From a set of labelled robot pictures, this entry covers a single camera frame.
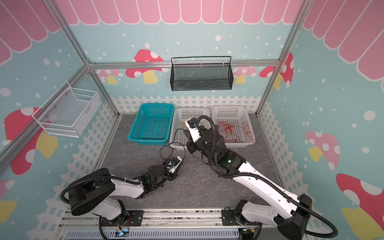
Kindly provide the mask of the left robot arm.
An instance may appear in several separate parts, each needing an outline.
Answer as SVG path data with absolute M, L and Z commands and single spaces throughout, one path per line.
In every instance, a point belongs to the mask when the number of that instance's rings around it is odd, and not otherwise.
M 111 197 L 143 199 L 165 182 L 174 180 L 179 168 L 179 164 L 168 161 L 150 166 L 145 174 L 132 180 L 114 176 L 107 168 L 101 168 L 69 184 L 61 192 L 60 199 L 70 205 L 73 216 L 91 213 L 122 226 L 129 222 L 130 214 L 121 200 Z

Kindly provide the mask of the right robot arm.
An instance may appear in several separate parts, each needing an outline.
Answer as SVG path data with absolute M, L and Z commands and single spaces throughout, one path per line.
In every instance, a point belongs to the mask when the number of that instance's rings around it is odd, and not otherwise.
M 301 240 L 304 235 L 331 239 L 338 229 L 329 220 L 312 210 L 312 199 L 293 194 L 257 171 L 248 161 L 227 148 L 219 127 L 205 115 L 185 121 L 188 128 L 187 149 L 207 157 L 209 167 L 223 179 L 231 179 L 264 199 L 269 207 L 258 207 L 242 201 L 236 207 L 241 220 L 274 226 L 289 240 Z

